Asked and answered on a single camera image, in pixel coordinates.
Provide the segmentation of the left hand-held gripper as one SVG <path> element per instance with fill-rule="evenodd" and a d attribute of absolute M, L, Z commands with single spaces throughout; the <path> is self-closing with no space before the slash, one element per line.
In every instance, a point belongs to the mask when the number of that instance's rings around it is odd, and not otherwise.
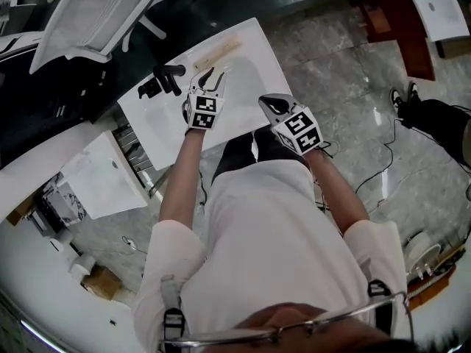
<path fill-rule="evenodd" d="M 216 84 L 209 88 L 208 80 L 213 76 L 214 67 L 199 72 L 189 84 L 183 102 L 183 118 L 190 129 L 212 130 L 224 106 L 225 72 L 222 72 Z"/>

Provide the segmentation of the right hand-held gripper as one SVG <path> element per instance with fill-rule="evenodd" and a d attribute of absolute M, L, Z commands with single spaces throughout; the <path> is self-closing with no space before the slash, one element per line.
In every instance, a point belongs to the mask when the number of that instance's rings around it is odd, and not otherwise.
<path fill-rule="evenodd" d="M 299 156 L 318 149 L 324 142 L 311 110 L 293 96 L 270 93 L 260 96 L 258 103 L 276 138 Z"/>

